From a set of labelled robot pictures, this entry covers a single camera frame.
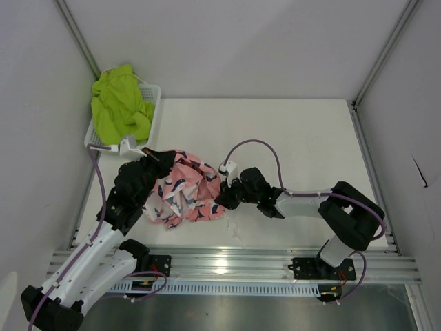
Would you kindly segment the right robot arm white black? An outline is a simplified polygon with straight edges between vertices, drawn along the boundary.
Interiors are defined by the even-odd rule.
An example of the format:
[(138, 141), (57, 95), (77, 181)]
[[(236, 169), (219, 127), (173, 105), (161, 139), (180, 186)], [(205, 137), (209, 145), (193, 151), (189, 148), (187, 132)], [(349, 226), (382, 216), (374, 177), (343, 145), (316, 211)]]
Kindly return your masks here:
[(352, 252), (364, 252), (386, 232), (383, 210), (345, 181), (322, 192), (294, 192), (270, 186), (258, 168), (238, 174), (236, 165), (228, 163), (219, 172), (225, 180), (216, 203), (228, 210), (252, 203), (268, 218), (320, 217), (325, 221), (334, 236), (314, 262), (322, 278), (332, 277)]

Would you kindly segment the pink shark print shorts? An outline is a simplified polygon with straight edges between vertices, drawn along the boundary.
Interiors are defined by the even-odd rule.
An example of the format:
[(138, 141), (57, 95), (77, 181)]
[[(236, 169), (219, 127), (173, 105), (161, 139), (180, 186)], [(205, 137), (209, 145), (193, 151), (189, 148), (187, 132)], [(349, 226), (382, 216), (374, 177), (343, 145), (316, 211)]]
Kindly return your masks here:
[(221, 193), (217, 171), (198, 157), (176, 150), (170, 173), (156, 181), (143, 214), (149, 221), (162, 224), (166, 230), (183, 222), (220, 219), (225, 207), (215, 202)]

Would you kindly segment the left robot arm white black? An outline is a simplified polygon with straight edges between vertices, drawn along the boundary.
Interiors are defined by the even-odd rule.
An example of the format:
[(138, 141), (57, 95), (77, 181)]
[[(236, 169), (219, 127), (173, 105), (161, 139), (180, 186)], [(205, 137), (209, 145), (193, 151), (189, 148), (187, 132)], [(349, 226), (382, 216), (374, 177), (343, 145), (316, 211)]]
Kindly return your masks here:
[(30, 329), (78, 330), (90, 308), (121, 279), (167, 278), (152, 267), (149, 248), (126, 235), (140, 219), (156, 182), (171, 172), (175, 156), (174, 151), (144, 149), (119, 168), (84, 240), (42, 285), (29, 285), (22, 292)]

